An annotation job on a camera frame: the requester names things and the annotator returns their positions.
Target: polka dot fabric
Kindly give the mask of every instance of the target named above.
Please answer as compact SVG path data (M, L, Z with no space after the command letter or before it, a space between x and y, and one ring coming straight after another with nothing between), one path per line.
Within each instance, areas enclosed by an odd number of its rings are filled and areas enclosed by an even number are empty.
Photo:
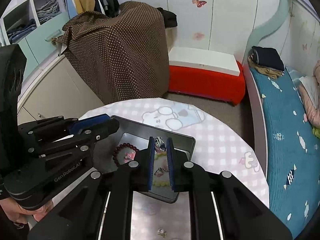
M120 5L118 17L83 12L57 41L74 69L104 104L155 98L168 91L169 57L162 14L141 2Z

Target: person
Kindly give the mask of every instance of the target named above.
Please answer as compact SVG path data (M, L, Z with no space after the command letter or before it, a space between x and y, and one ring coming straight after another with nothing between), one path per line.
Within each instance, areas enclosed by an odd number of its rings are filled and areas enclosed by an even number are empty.
M52 208L52 200L34 211L22 208L10 197L0 200L1 239L26 240L29 232L26 215L33 215L36 221L40 221Z

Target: brown floor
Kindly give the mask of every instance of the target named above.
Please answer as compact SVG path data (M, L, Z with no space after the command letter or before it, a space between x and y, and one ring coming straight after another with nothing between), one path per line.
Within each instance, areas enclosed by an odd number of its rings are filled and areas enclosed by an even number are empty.
M183 94L166 93L163 98L194 105L232 128L254 150L254 132L249 95L237 106L230 103Z

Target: metal tray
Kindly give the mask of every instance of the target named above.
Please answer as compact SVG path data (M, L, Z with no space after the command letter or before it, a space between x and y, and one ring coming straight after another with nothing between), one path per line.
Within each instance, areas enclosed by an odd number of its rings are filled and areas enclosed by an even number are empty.
M152 127L116 115L111 116L111 118L119 121L119 130L96 143L93 152L94 167L102 173L112 172L117 169L117 166L112 159L113 151L117 146L122 143L130 143L138 149L145 149L148 147L150 136L160 136L165 142L167 141L167 138L171 137L175 148L185 152L188 159L191 159L196 144L196 140L193 137ZM174 203L179 196L178 193L171 190L171 187L152 187L151 191L143 194L167 203Z

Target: mint green curved trim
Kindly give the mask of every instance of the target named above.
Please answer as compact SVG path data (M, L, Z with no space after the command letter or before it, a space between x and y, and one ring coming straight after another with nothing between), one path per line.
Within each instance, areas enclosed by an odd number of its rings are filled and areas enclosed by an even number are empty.
M262 38L274 33L278 30L281 25L285 22L289 12L288 0L280 0L279 7L276 13L272 16L270 20L264 24L255 28L250 34L247 42L247 47L245 49L244 58L242 64L247 60L248 53L252 46L257 46Z

